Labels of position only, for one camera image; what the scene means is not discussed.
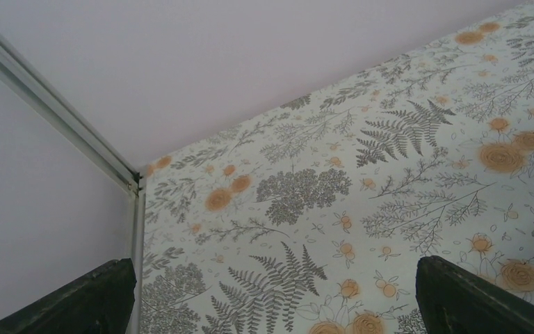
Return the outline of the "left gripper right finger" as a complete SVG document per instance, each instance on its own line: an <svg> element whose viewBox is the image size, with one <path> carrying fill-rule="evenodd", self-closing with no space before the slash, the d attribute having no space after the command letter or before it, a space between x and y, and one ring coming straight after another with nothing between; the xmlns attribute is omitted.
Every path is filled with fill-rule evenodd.
<svg viewBox="0 0 534 334"><path fill-rule="evenodd" d="M534 305L439 256L416 267L416 301L428 333L534 333Z"/></svg>

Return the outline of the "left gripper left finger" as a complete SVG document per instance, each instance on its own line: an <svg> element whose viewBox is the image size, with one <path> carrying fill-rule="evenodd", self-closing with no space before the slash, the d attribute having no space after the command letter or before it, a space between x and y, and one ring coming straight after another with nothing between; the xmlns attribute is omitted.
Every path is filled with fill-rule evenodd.
<svg viewBox="0 0 534 334"><path fill-rule="evenodd" d="M0 320L0 333L126 333L135 303L132 259L111 260Z"/></svg>

